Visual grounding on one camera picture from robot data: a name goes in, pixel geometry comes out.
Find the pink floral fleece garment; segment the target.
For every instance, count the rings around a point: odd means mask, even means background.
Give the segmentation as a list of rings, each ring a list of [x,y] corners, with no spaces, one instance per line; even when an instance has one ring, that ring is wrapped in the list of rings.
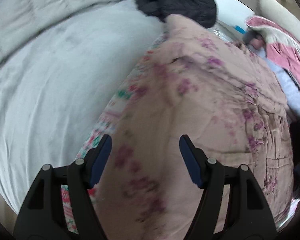
[[[95,209],[109,239],[182,239],[202,192],[179,151],[186,134],[225,166],[246,164],[276,225],[293,191],[287,99],[267,64],[180,15],[167,38],[140,62],[137,76],[102,120],[115,126],[96,187]]]

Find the patterned white red green blanket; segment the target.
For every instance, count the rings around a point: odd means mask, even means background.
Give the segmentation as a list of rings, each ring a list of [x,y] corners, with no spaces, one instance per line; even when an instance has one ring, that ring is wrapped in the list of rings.
[[[150,135],[155,131],[150,128],[153,121],[146,101],[156,89],[151,57],[166,40],[167,33],[162,33],[145,52],[78,153],[78,157],[85,157],[101,144],[104,135],[112,138],[113,148],[101,180],[88,191],[93,213],[110,237],[141,234],[143,223],[153,214],[152,208],[161,212],[165,209],[158,199],[159,181],[150,171],[155,162],[149,148],[153,142]]]

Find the light blue fleece garment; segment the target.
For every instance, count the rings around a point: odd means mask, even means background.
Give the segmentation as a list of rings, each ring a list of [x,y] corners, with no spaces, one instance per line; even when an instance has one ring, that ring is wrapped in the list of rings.
[[[300,89],[290,75],[280,66],[266,58],[264,48],[255,49],[252,45],[248,48],[256,55],[264,59],[268,67],[275,73],[283,92],[287,98],[288,114],[293,120],[300,119]]]

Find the pink and cream velvet garment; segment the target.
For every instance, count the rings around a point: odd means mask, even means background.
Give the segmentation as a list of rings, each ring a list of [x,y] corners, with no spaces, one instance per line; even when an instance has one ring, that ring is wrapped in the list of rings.
[[[286,29],[261,16],[250,16],[247,27],[259,33],[266,44],[267,58],[289,71],[300,86],[300,42]]]

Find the grey and pink rolled cloth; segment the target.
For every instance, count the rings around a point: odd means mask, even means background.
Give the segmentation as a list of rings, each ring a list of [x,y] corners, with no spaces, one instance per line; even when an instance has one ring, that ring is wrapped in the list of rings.
[[[243,35],[243,42],[246,45],[253,46],[255,49],[260,49],[265,45],[263,37],[253,30],[249,30]]]

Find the blue box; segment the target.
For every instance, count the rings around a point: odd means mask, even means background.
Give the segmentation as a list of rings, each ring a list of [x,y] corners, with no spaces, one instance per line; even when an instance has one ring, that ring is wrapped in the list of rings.
[[[238,25],[236,25],[235,27],[234,27],[234,29],[237,31],[237,32],[239,32],[239,33],[241,33],[241,34],[245,34],[247,31],[246,30],[244,30],[244,29],[242,29],[240,26],[238,26]]]

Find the cream pillow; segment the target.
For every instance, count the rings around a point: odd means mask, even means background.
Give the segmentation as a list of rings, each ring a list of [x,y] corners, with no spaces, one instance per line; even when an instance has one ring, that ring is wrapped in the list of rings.
[[[300,20],[276,0],[258,0],[257,14],[277,23],[300,41]]]

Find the black puffer jacket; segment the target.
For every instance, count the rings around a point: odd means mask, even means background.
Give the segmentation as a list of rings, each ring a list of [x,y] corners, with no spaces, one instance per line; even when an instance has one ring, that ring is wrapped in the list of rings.
[[[161,22],[171,14],[188,17],[204,28],[211,28],[217,20],[215,0],[135,0],[139,10]]]

